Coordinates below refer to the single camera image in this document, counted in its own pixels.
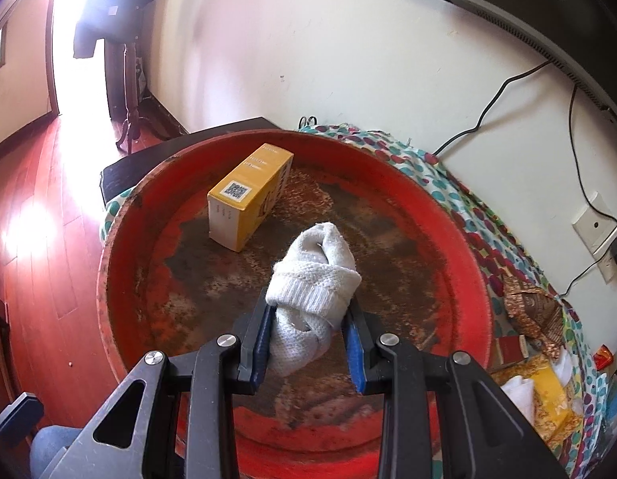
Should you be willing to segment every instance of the white wall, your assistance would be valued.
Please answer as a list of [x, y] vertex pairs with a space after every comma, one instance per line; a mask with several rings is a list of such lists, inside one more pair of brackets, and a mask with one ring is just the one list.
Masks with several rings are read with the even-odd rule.
[[[441, 0], [158, 0], [149, 87], [189, 131], [263, 115], [293, 129], [384, 129], [435, 150], [472, 127], [504, 79], [544, 59]], [[483, 132], [444, 157], [518, 235], [558, 291], [592, 262], [570, 226], [584, 207], [568, 141], [572, 84], [548, 67], [509, 87]], [[589, 195], [617, 215], [617, 134], [580, 94], [575, 137]], [[593, 349], [617, 347], [617, 279], [591, 271], [568, 299]]]
[[21, 0], [6, 27], [0, 68], [0, 142], [51, 110], [45, 65], [49, 0]]

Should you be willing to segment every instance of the yellow package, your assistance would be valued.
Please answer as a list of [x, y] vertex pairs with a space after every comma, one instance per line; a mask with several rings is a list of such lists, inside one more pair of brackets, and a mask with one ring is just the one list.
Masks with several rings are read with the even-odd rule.
[[573, 410], [571, 384], [562, 387], [549, 360], [542, 354], [491, 376], [501, 386], [517, 375], [534, 380], [534, 430], [546, 445], [556, 448], [582, 421], [581, 413]]
[[293, 153], [263, 144], [209, 191], [209, 237], [240, 252], [264, 221], [291, 172]]

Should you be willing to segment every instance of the black cable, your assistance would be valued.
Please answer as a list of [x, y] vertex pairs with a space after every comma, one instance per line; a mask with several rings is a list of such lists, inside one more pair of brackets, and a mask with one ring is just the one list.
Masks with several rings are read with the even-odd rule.
[[588, 266], [588, 268], [586, 268], [581, 274], [579, 274], [577, 277], [572, 279], [572, 281], [570, 281], [570, 284], [568, 285], [568, 288], [566, 288], [566, 291], [563, 294], [560, 294], [560, 297], [565, 297], [566, 295], [568, 295], [570, 293], [570, 289], [572, 288], [572, 285], [574, 283], [576, 283], [577, 281], [579, 281], [579, 279], [581, 279], [588, 272], [588, 270], [590, 270], [594, 265], [596, 265], [598, 262], [600, 262], [600, 260], [605, 257], [605, 255], [608, 253], [609, 250], [610, 250], [610, 247], [605, 249], [605, 252], [603, 253], [603, 256], [601, 256], [595, 262], [591, 263], [590, 266]]
[[533, 75], [535, 72], [541, 70], [544, 66], [548, 66], [549, 64], [550, 64], [550, 61], [543, 62], [540, 65], [530, 69], [528, 72], [524, 72], [522, 74], [506, 79], [504, 81], [504, 84], [501, 85], [501, 88], [499, 89], [499, 91], [495, 94], [495, 97], [492, 98], [492, 100], [488, 103], [488, 106], [486, 106], [484, 110], [482, 111], [482, 115], [479, 117], [479, 120], [477, 121], [477, 125], [475, 127], [472, 127], [471, 129], [466, 129], [465, 131], [462, 131], [461, 133], [457, 133], [454, 137], [452, 137], [451, 139], [448, 139], [441, 146], [439, 146], [439, 148], [437, 149], [437, 151], [435, 151], [435, 153], [433, 153], [433, 155], [434, 156], [439, 155], [439, 153], [444, 151], [445, 148], [448, 147], [448, 145], [452, 144], [455, 140], [459, 139], [460, 137], [476, 132], [482, 126], [482, 121], [483, 121], [483, 118], [486, 116], [486, 113], [488, 113], [488, 110], [492, 108], [492, 105], [495, 104], [495, 101], [499, 99], [499, 96], [506, 89], [506, 86], [508, 86], [510, 83], [514, 81], [519, 81], [520, 79], [523, 79], [524, 77]]
[[592, 203], [590, 202], [590, 199], [587, 197], [587, 194], [585, 194], [584, 184], [581, 180], [581, 171], [579, 170], [579, 160], [577, 159], [577, 152], [575, 150], [575, 139], [572, 135], [572, 107], [575, 103], [575, 95], [577, 95], [577, 84], [576, 83], [574, 87], [572, 88], [572, 97], [570, 97], [570, 107], [568, 108], [568, 133], [570, 134], [570, 146], [572, 147], [572, 156], [575, 159], [575, 167], [577, 168], [577, 178], [579, 179], [579, 187], [581, 187], [581, 193], [584, 195], [585, 202], [590, 206], [590, 208], [593, 211], [595, 211], [600, 216], [605, 216], [609, 218], [610, 220], [613, 220], [613, 222], [617, 224], [617, 218], [615, 218], [612, 214], [601, 212], [594, 205], [592, 205]]

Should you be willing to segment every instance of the blue gripper pad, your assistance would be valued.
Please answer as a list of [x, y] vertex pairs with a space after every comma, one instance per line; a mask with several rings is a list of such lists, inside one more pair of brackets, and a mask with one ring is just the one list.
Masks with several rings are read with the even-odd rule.
[[266, 310], [260, 330], [257, 333], [257, 339], [253, 348], [253, 371], [250, 382], [259, 387], [265, 379], [266, 366], [268, 365], [269, 357], [269, 341], [271, 339], [271, 326], [275, 316], [275, 307], [266, 305]]
[[364, 394], [366, 388], [366, 377], [364, 373], [364, 352], [362, 341], [355, 324], [351, 322], [347, 313], [342, 323], [342, 335], [344, 336], [344, 346], [346, 347], [346, 358], [349, 363], [349, 373], [351, 382], [360, 394]]

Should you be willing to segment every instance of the black table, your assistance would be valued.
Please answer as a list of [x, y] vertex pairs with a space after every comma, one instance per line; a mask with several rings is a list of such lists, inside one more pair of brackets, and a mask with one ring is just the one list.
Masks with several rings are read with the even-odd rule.
[[170, 156], [185, 147], [197, 144], [204, 140], [236, 131], [247, 131], [249, 129], [280, 129], [274, 123], [267, 121], [264, 117], [239, 121], [238, 123], [225, 124], [224, 126], [203, 129], [191, 135], [182, 135], [176, 139], [167, 140], [158, 145], [150, 146], [137, 153], [131, 153], [121, 158], [116, 163], [105, 167], [100, 173], [100, 191], [102, 199], [107, 203], [112, 198], [144, 178], [151, 169], [160, 162], [167, 160]]

